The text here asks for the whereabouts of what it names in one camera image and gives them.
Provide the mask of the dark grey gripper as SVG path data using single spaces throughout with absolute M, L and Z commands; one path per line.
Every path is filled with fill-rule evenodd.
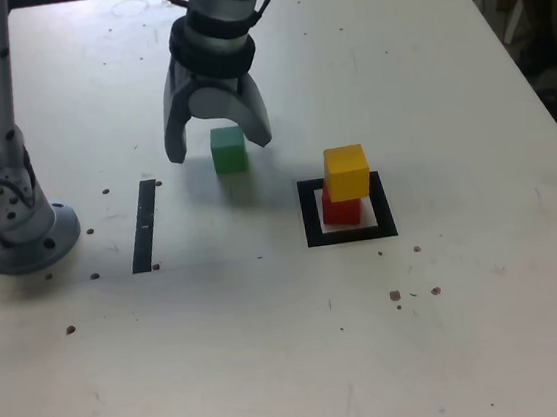
M 262 95 L 252 78 L 245 76 L 246 73 L 227 79 L 204 76 L 177 61 L 170 63 L 163 96 L 163 127 L 165 153 L 172 163 L 184 163 L 185 128 L 192 117 L 231 120 L 241 128 L 245 138 L 260 147 L 272 141 Z

